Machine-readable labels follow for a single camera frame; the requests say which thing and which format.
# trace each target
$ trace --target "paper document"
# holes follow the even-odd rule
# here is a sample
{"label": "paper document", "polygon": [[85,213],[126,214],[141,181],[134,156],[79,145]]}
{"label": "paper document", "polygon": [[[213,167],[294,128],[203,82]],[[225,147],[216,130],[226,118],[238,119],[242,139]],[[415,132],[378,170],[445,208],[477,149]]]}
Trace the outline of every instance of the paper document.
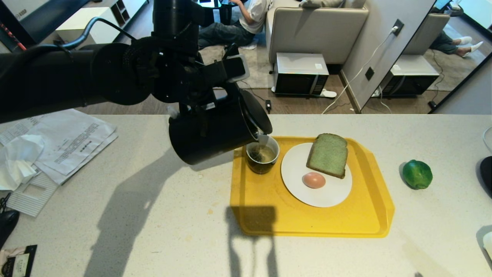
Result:
{"label": "paper document", "polygon": [[118,137],[115,129],[113,124],[69,109],[23,119],[0,134],[0,143],[27,133],[41,135],[50,146],[41,156],[50,153],[43,162],[40,156],[35,165],[60,185]]}
{"label": "paper document", "polygon": [[46,114],[30,117],[19,121],[19,123],[8,128],[6,131],[0,134],[0,143],[7,145],[10,141],[18,136],[25,135],[32,127],[36,126],[40,120],[45,117]]}
{"label": "paper document", "polygon": [[51,113],[27,134],[40,135],[45,149],[36,161],[68,175],[114,131],[116,126],[74,109]]}
{"label": "paper document", "polygon": [[37,163],[39,169],[41,169],[44,173],[46,173],[55,183],[58,185],[63,184],[68,178],[72,177],[81,167],[86,165],[88,162],[92,160],[94,156],[99,154],[106,146],[112,143],[118,134],[116,132],[112,133],[105,141],[103,141],[85,160],[83,160],[74,170],[72,170],[69,174],[63,175],[60,172],[51,169],[50,167],[44,165],[43,163]]}

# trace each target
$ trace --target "black computer mouse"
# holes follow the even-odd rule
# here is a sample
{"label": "black computer mouse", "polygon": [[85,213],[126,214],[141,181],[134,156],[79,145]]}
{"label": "black computer mouse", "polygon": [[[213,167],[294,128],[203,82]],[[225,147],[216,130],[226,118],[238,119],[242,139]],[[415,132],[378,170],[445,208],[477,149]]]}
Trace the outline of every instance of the black computer mouse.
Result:
{"label": "black computer mouse", "polygon": [[7,241],[8,236],[12,233],[19,221],[19,212],[16,210],[9,210],[0,213],[0,248]]}

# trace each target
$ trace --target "boiled egg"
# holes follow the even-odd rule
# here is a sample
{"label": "boiled egg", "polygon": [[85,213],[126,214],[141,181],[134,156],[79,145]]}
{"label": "boiled egg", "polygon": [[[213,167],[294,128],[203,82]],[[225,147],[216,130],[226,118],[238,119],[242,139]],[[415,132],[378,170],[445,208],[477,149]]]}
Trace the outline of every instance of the boiled egg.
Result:
{"label": "boiled egg", "polygon": [[321,188],[326,184],[326,180],[319,173],[309,172],[303,176],[303,183],[310,188]]}

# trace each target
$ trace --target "power outlet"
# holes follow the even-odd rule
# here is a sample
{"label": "power outlet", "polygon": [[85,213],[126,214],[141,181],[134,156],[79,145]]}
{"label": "power outlet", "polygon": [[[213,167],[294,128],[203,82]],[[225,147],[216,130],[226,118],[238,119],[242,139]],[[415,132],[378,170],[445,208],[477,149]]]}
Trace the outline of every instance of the power outlet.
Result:
{"label": "power outlet", "polygon": [[396,30],[393,34],[395,36],[398,36],[400,34],[401,30],[403,29],[403,26],[405,26],[405,24],[403,24],[403,22],[400,19],[397,19],[397,21],[395,22],[393,27],[398,27],[398,30]]}
{"label": "power outlet", "polygon": [[368,81],[370,81],[373,75],[374,75],[374,70],[372,70],[372,68],[369,67],[369,69],[366,71],[366,78],[368,79]]}

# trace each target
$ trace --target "power adapter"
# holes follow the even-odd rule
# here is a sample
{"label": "power adapter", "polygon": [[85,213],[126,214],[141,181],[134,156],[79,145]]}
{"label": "power adapter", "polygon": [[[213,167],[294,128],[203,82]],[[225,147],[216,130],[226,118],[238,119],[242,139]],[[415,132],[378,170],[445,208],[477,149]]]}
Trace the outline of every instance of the power adapter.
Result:
{"label": "power adapter", "polygon": [[265,100],[265,108],[267,109],[267,112],[270,114],[270,111],[272,110],[272,101]]}

